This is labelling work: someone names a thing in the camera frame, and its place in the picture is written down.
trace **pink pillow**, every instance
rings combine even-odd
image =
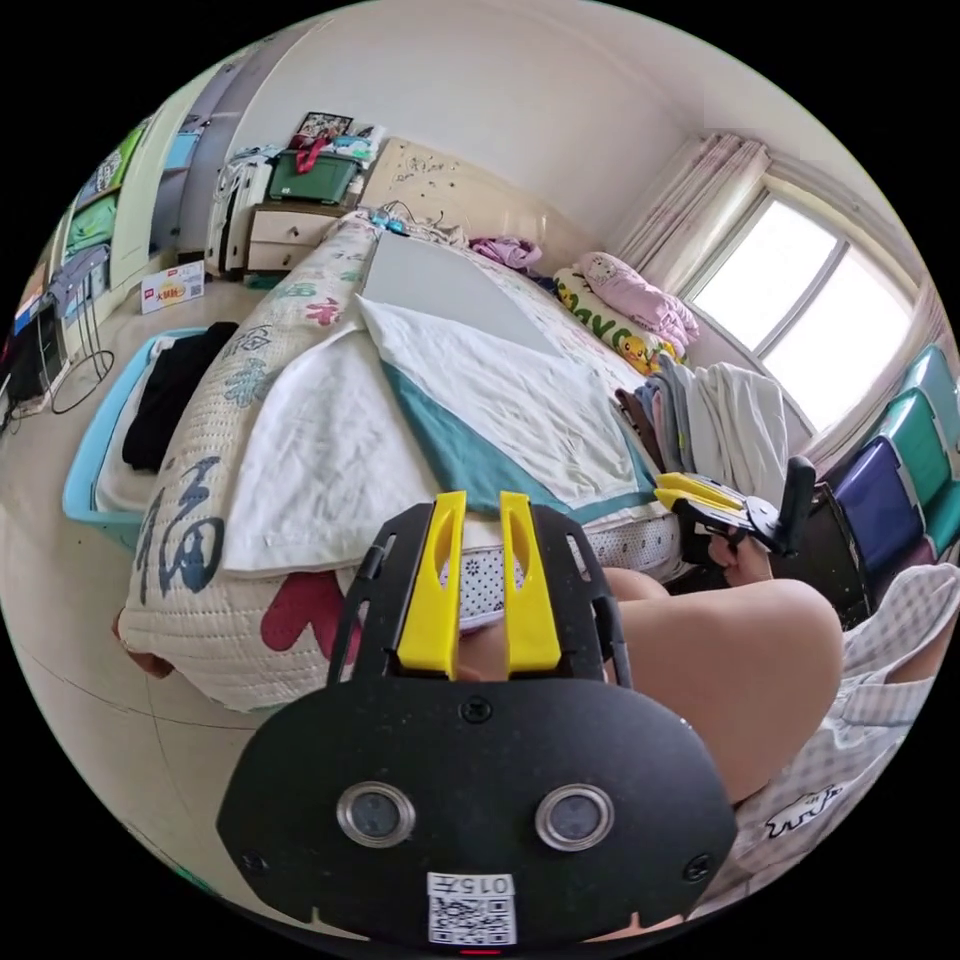
[[[578,266],[590,289],[617,313],[684,346],[699,336],[696,318],[682,300],[647,283],[622,260],[609,253],[588,253]]]

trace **checkered pajamas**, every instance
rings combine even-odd
[[[845,635],[833,707],[793,763],[737,810],[733,850],[693,917],[741,900],[786,873],[840,824],[886,769],[932,679],[885,683],[960,608],[952,564],[904,570],[880,608]]]

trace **floor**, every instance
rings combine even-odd
[[[154,853],[283,920],[255,899],[214,831],[227,778],[258,719],[218,707],[177,674],[157,681],[133,664],[110,631],[132,556],[60,509],[84,430],[136,350],[164,330],[241,321],[263,296],[214,282],[199,300],[141,316],[132,295],[101,324],[103,346],[116,355],[104,383],[75,410],[25,419],[0,440],[0,601],[41,711],[104,805]],[[92,374],[88,363],[71,377],[58,409]]]

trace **hand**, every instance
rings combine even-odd
[[[770,557],[753,537],[745,537],[734,549],[725,537],[713,536],[707,553],[715,564],[723,567],[724,579],[731,587],[773,579]]]

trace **pink clothing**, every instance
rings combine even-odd
[[[477,237],[470,241],[470,249],[513,270],[533,266],[542,255],[535,243],[519,237]]]
[[[618,313],[656,334],[683,356],[700,336],[690,308],[678,297],[647,283],[633,267],[609,253],[590,253],[579,263],[590,289]]]

